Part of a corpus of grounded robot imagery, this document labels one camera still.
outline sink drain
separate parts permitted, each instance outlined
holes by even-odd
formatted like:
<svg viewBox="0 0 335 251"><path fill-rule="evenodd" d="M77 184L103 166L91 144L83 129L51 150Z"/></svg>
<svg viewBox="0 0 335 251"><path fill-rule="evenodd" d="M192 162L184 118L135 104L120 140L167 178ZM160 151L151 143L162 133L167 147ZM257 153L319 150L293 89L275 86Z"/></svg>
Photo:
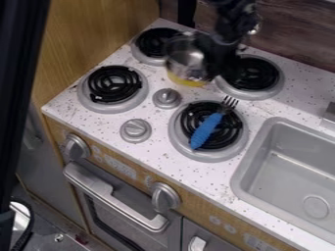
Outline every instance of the sink drain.
<svg viewBox="0 0 335 251"><path fill-rule="evenodd" d="M308 196L304 200L305 212L312 218L324 219L329 215L329 205L326 200L316 196Z"/></svg>

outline sink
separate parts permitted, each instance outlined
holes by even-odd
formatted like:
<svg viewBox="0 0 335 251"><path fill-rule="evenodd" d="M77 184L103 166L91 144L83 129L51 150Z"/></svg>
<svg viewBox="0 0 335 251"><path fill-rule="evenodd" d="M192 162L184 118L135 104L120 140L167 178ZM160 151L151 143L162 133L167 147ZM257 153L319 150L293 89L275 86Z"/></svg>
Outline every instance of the sink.
<svg viewBox="0 0 335 251"><path fill-rule="evenodd" d="M271 118L231 187L240 199L335 244L335 138Z"/></svg>

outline oven handle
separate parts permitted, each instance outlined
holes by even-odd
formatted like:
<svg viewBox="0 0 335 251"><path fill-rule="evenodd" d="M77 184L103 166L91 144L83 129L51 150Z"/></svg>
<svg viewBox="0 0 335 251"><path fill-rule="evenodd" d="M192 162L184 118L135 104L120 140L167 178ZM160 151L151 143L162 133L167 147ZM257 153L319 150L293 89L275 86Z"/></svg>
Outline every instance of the oven handle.
<svg viewBox="0 0 335 251"><path fill-rule="evenodd" d="M204 251L206 244L205 240L198 236L194 236L188 244L188 251Z"/></svg>
<svg viewBox="0 0 335 251"><path fill-rule="evenodd" d="M157 215L154 219L150 220L119 201L113 196L113 187L110 184L104 182L102 179L78 164L73 162L68 163L64 169L64 175L69 182L77 186L86 194L98 199L125 218L153 233L160 233L168 226L168 219L162 215Z"/></svg>

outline wooden wall panel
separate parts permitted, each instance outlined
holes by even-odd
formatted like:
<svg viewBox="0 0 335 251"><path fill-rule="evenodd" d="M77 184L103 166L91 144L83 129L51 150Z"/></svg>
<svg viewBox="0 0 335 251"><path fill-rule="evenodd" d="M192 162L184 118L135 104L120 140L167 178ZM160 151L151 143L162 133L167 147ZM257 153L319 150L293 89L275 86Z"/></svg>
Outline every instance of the wooden wall panel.
<svg viewBox="0 0 335 251"><path fill-rule="evenodd" d="M158 16L155 0L53 0L31 96L36 108Z"/></svg>
<svg viewBox="0 0 335 251"><path fill-rule="evenodd" d="M177 0L162 0L162 17L176 21ZM258 0L262 31L253 47L335 73L335 4L325 0ZM199 1L196 23L211 31L215 10Z"/></svg>
<svg viewBox="0 0 335 251"><path fill-rule="evenodd" d="M123 155L118 154L112 151L109 148L106 148L94 140L80 134L80 132L75 131L65 125L62 125L51 118L46 117L47 124L50 128L50 131L53 134L54 139L57 144L62 145L66 140L66 135L70 132L80 136L90 147L93 145L100 149L99 153L95 152L94 157L90 157L89 161L104 169L105 171L111 173L114 176L121 178L127 183L137 187L145 193L150 194L150 184L155 181L160 181L170 185L179 195L182 201L178 212L191 221L203 226L214 234L220 236L221 238L229 241L230 243L240 247L245 251L254 251L256 249L251 248L245 243L245 233L249 233L252 236L270 244L271 246L277 248L280 251L298 251L297 249L291 247L290 245L282 242L279 239L276 239L272 235L252 226L241 219L229 214L227 211L220 209L214 204L210 203L204 198L199 197L195 193L186 190L184 187L177 185L170 180L162 176L158 176L149 170L143 168L142 166L130 161L129 159L123 157ZM136 179L133 179L130 176L127 176L122 170L113 168L103 162L104 156L109 155L120 162L128 165L136 172ZM231 225L235 227L236 232L229 232L224 229L223 225L213 224L210 221L210 217L218 218L223 224Z"/></svg>

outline floor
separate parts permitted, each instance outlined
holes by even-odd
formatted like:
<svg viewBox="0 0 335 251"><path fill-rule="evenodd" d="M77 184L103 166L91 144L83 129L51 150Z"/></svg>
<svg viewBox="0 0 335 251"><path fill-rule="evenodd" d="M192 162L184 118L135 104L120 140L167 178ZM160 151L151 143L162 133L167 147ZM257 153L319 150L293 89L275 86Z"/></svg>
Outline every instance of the floor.
<svg viewBox="0 0 335 251"><path fill-rule="evenodd" d="M111 251L44 204L30 198L19 185L13 196L29 203L34 211L33 235L24 251ZM20 232L14 232L12 242L20 235Z"/></svg>

